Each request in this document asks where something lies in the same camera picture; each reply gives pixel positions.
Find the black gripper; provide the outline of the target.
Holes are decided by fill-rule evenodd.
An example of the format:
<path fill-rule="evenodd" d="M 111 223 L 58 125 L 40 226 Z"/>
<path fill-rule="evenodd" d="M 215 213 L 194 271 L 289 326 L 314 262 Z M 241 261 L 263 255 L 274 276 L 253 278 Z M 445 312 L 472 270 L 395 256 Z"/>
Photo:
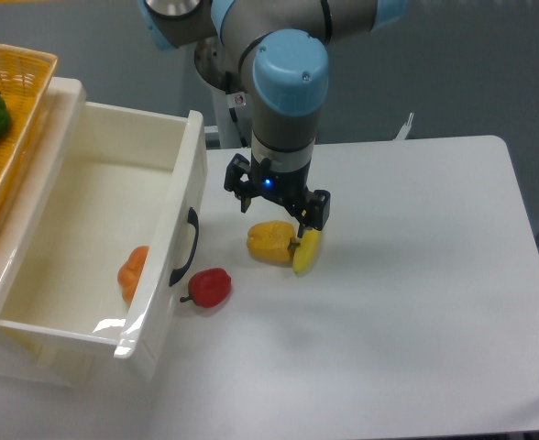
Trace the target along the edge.
<path fill-rule="evenodd" d="M 250 165 L 243 155 L 236 154 L 225 170 L 224 188 L 238 199 L 243 214 L 250 207 L 251 199 L 262 197 L 284 206 L 297 220 L 297 237 L 302 237 L 307 230 L 324 229 L 330 215 L 331 193 L 308 189 L 310 161 L 298 170 L 276 171 L 272 168 L 274 162 L 269 159 L 251 159 Z"/>

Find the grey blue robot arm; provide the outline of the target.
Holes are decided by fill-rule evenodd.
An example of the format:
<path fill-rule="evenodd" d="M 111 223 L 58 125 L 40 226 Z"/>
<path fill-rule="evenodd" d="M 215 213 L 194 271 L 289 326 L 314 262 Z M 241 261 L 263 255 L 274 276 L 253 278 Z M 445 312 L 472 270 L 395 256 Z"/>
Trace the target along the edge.
<path fill-rule="evenodd" d="M 405 1 L 141 1 L 152 39 L 176 49 L 215 38 L 252 105 L 251 153 L 229 162 L 225 189 L 246 211 L 255 197 L 282 206 L 299 230 L 322 230 L 330 193 L 307 187 L 329 88 L 326 47 L 400 19 Z"/>

